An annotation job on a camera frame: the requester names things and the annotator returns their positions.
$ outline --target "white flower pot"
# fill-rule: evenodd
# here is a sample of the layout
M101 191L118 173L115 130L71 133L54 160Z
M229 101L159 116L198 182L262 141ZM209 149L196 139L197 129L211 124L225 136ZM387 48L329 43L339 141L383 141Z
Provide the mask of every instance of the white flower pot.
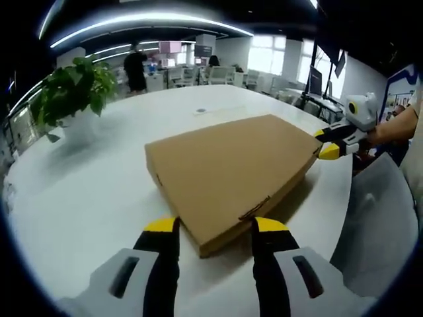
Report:
M96 139L97 115L89 107L83 112L77 111L75 117L68 116L61 121L68 145L82 147L89 145Z

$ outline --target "green leaves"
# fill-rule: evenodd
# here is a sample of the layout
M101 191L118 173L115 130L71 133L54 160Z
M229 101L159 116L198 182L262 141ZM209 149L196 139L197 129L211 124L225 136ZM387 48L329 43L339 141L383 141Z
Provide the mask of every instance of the green leaves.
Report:
M30 103L37 125L57 126L66 116L90 109L101 115L106 99L116 92L117 82L105 62L93 63L95 57L76 57L74 66L56 69L42 84L42 92Z

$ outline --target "window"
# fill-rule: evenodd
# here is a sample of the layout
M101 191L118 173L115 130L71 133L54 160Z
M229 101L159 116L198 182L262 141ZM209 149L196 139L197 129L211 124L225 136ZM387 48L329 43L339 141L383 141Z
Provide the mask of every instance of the window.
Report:
M196 45L194 43L191 44L191 52L188 56L188 64L193 65L194 64L194 50Z
M248 68L281 75L285 57L284 36L253 36Z
M186 49L187 45L183 45L181 52L176 55L176 64L186 64Z
M305 40L303 43L301 62L298 73L298 81L303 84L307 82L309 77L311 56L313 55L313 46L313 41ZM322 91L324 92L326 90L326 85L329 78L330 59L329 56L326 55L320 48L317 50L315 67L322 73ZM339 78L337 78L335 75L335 68L335 66L332 68L332 75L330 76L330 81L332 82L332 95L335 98L340 98L342 89L344 88L346 66L344 66L344 69L342 70Z

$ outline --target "desk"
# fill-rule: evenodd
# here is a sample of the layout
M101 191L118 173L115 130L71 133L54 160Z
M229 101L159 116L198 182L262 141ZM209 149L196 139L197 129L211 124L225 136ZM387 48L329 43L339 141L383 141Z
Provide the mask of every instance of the desk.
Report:
M199 108L206 112L198 113ZM151 221L171 215L145 167L144 144L264 114L310 134L327 126L274 98L210 85L109 104L98 119L97 142L77 153L63 139L35 142L9 172L17 189L9 218L24 259L46 292L53 299L78 295L97 267L121 248L132 248ZM351 156L317 160L284 201L285 210L296 211L288 227L299 245L312 247L327 260L344 224L351 172ZM252 265L248 242L201 260L181 230L175 316L198 316L198 305L202 316L207 311L210 316L258 316Z
M292 92L294 94L302 95L303 91L298 89L287 88L286 91ZM307 95L313 102L316 102L317 105L326 108L327 110L336 113L341 113L342 109L335 105L333 102L323 99L322 96L317 94L308 94Z

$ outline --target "person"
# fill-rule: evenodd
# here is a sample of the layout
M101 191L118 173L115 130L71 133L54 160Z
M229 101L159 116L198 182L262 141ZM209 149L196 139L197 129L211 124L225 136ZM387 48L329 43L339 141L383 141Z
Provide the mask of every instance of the person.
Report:
M210 58L209 58L209 65L204 70L204 74L206 75L207 78L210 76L210 73L211 73L212 68L214 66L220 66L219 59L217 58L216 55L210 56Z
M398 116L401 112L405 110L404 106L397 105L392 111L392 116L387 118L387 120L392 120L394 117ZM406 153L408 151L408 139L407 140L397 140L382 144L377 146L377 151L373 155L369 155L367 151L358 152L353 155L353 170L354 174L358 174L365 168L367 168L372 162L380 157L383 153L388 153L396 165L400 166L403 161Z
M418 71L423 72L423 65L418 65ZM423 83L421 76L416 85L416 92L409 100L409 107L402 111L394 120L379 124L368 133L367 141L372 147L392 142L412 139L412 143L401 163L401 170L410 186L420 228L423 220Z
M143 65L143 62L147 61L147 56L137 50L136 42L132 44L131 51L132 53L125 58L124 69L128 77L130 92L135 95L147 90Z

